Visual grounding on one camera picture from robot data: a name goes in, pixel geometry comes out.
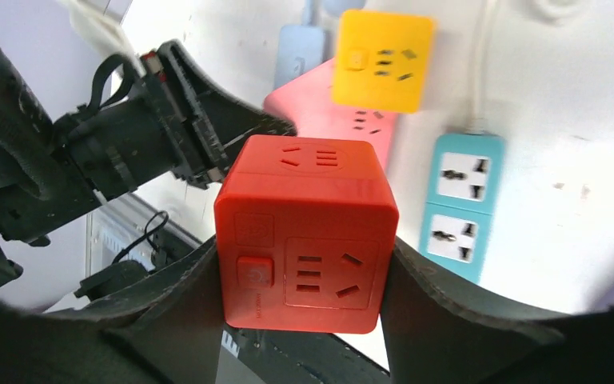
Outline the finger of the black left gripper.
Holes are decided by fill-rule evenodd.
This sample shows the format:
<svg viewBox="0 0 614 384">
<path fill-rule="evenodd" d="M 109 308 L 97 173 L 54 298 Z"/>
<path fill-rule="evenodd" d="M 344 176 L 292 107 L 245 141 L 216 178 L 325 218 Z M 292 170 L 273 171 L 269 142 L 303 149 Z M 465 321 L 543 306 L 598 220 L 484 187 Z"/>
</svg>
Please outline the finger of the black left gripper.
<svg viewBox="0 0 614 384">
<path fill-rule="evenodd" d="M 224 90 L 178 40 L 161 44 L 157 55 L 169 68 L 177 92 L 192 105 L 194 116 L 212 128 L 227 154 L 238 154 L 248 138 L 256 134 L 297 135 L 297 128 L 291 122 L 274 117 Z"/>
</svg>

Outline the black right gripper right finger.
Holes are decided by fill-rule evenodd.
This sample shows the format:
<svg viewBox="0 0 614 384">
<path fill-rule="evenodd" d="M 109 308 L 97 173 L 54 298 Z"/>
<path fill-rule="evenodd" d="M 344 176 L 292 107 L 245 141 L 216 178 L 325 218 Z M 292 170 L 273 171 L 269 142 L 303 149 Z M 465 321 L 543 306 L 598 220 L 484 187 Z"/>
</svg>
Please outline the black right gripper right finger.
<svg viewBox="0 0 614 384">
<path fill-rule="evenodd" d="M 614 383 L 614 306 L 572 315 L 517 302 L 402 240 L 381 322 L 394 383 Z"/>
</svg>

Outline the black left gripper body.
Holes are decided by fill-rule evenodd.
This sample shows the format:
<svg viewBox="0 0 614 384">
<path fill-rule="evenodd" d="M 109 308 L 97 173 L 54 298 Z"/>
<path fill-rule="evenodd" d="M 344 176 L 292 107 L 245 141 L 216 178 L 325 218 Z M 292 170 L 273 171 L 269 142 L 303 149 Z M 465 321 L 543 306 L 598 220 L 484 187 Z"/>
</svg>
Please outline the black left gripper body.
<svg viewBox="0 0 614 384">
<path fill-rule="evenodd" d="M 167 172 L 205 189 L 232 160 L 195 89 L 202 83 L 178 40 L 139 57 L 112 54 L 96 69 L 90 101 L 56 121 L 58 143 L 107 200 Z"/>
</svg>

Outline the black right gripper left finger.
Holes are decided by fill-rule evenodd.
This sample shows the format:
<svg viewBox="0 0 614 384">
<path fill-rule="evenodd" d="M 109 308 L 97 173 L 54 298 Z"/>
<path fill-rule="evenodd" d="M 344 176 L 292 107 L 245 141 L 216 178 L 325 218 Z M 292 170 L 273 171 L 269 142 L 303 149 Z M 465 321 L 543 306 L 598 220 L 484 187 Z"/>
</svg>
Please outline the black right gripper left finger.
<svg viewBox="0 0 614 384">
<path fill-rule="evenodd" d="M 0 303 L 0 383 L 213 383 L 223 323 L 210 239 L 80 310 Z"/>
</svg>

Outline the pink triangular socket adapter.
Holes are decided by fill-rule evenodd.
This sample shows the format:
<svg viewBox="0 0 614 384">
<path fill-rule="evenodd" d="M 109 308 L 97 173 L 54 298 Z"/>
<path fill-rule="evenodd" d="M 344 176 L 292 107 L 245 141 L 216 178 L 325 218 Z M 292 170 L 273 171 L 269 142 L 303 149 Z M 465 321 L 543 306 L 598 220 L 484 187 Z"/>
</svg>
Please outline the pink triangular socket adapter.
<svg viewBox="0 0 614 384">
<path fill-rule="evenodd" d="M 334 71 L 330 59 L 287 82 L 266 96 L 264 111 L 290 121 L 300 137 L 368 142 L 386 168 L 398 114 L 334 103 Z"/>
</svg>

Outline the light blue power strip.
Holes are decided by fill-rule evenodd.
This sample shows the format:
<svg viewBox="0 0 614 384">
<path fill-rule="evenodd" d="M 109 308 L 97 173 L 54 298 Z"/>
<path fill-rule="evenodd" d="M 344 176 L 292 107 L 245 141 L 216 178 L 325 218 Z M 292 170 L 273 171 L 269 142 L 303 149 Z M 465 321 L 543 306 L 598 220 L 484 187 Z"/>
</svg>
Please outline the light blue power strip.
<svg viewBox="0 0 614 384">
<path fill-rule="evenodd" d="M 326 32 L 318 26 L 284 25 L 279 33 L 273 88 L 316 68 L 325 60 Z"/>
</svg>

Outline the red cube socket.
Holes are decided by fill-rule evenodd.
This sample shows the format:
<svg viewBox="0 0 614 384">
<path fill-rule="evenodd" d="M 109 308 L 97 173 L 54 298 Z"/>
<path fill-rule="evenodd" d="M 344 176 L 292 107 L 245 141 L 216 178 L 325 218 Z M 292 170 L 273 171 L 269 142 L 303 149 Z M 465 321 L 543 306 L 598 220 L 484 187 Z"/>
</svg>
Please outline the red cube socket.
<svg viewBox="0 0 614 384">
<path fill-rule="evenodd" d="M 214 203 L 226 322 L 373 331 L 398 221 L 369 143 L 254 135 Z"/>
</svg>

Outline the teal power strip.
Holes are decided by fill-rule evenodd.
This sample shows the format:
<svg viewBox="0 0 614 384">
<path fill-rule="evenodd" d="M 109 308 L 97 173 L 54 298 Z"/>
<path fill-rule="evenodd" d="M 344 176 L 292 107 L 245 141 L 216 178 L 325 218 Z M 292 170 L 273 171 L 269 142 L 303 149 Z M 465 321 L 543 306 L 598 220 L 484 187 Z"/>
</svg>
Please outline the teal power strip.
<svg viewBox="0 0 614 384">
<path fill-rule="evenodd" d="M 435 142 L 419 253 L 478 283 L 492 228 L 505 141 L 490 134 L 442 134 Z"/>
</svg>

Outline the yellow cube socket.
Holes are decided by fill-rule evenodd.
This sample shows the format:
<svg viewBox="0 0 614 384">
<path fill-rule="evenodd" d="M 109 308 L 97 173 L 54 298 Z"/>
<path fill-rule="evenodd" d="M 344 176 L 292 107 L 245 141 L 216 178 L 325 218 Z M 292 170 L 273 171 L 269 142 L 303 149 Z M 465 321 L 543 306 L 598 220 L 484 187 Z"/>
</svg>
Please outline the yellow cube socket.
<svg viewBox="0 0 614 384">
<path fill-rule="evenodd" d="M 371 110 L 417 112 L 436 27 L 427 16 L 345 11 L 337 33 L 333 101 Z"/>
</svg>

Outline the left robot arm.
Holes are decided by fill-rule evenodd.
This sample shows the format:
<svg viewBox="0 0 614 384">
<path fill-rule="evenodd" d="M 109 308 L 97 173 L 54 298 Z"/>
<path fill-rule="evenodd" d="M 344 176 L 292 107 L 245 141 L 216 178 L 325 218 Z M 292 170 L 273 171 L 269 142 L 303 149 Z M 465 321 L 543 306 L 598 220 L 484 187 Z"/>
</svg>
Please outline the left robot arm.
<svg viewBox="0 0 614 384">
<path fill-rule="evenodd" d="M 52 231 L 168 172 L 205 189 L 249 137 L 296 132 L 208 79 L 176 40 L 111 54 L 89 102 L 57 120 L 0 48 L 0 240 L 48 246 Z M 0 287 L 22 272 L 0 247 Z"/>
</svg>

